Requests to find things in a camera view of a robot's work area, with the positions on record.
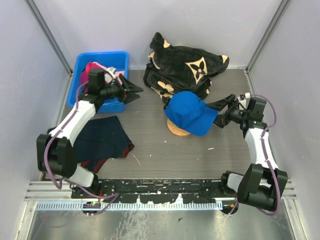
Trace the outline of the navy blue cloth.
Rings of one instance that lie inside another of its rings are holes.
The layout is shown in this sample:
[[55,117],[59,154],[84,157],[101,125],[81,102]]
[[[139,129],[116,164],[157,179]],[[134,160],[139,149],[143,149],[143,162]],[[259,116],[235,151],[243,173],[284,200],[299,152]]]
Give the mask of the navy blue cloth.
[[76,173],[97,173],[110,158],[125,158],[134,144],[117,116],[89,120],[73,143]]

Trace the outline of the blue plastic bin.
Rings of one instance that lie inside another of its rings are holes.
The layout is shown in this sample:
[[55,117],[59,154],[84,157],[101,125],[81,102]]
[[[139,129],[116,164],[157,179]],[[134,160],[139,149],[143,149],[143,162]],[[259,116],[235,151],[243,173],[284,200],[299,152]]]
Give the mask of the blue plastic bin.
[[67,103],[73,109],[93,105],[97,114],[120,113],[129,100],[129,54],[125,51],[80,54],[70,85]]

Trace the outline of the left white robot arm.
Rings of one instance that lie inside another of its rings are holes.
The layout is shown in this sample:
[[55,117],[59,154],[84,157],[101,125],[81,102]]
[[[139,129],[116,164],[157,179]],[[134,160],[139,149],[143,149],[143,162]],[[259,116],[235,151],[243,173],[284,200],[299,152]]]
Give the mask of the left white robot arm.
[[40,134],[36,139],[38,169],[46,172],[58,189],[62,188],[62,183],[57,182],[57,177],[81,186],[88,198],[95,198],[100,193],[97,175],[78,164],[74,143],[105,100],[117,98],[128,104],[140,98],[143,89],[122,74],[116,76],[115,71],[113,67],[90,69],[88,80],[76,90],[71,112],[52,131]]

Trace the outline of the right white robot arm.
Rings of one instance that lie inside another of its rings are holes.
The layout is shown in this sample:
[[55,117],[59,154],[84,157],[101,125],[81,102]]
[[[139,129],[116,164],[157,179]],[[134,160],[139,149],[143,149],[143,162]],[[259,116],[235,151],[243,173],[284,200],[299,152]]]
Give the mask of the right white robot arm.
[[269,130],[274,127],[264,122],[264,110],[271,102],[264,96],[245,93],[231,94],[206,104],[218,111],[214,124],[220,128],[237,123],[247,143],[250,165],[245,174],[226,171],[222,174],[219,191],[225,197],[236,196],[236,204],[244,204],[274,216],[281,207],[281,197],[288,182],[288,174],[280,170],[273,158]]

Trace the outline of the blue cap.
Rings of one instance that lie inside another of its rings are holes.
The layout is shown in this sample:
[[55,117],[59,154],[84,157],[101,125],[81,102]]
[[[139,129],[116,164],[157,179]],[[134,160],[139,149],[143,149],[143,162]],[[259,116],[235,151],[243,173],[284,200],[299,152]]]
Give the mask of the blue cap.
[[178,128],[198,137],[209,132],[219,114],[191,91],[174,94],[164,107],[164,113]]

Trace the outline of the wooden hat stand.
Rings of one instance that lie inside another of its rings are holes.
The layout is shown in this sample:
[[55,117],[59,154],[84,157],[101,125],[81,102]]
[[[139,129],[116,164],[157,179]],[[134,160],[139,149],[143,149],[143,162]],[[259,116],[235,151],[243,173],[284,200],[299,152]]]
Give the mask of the wooden hat stand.
[[175,136],[179,136],[179,137],[186,137],[189,136],[190,133],[187,132],[186,130],[183,130],[181,128],[179,128],[178,126],[176,126],[172,121],[170,121],[169,119],[167,119],[167,127],[168,130]]

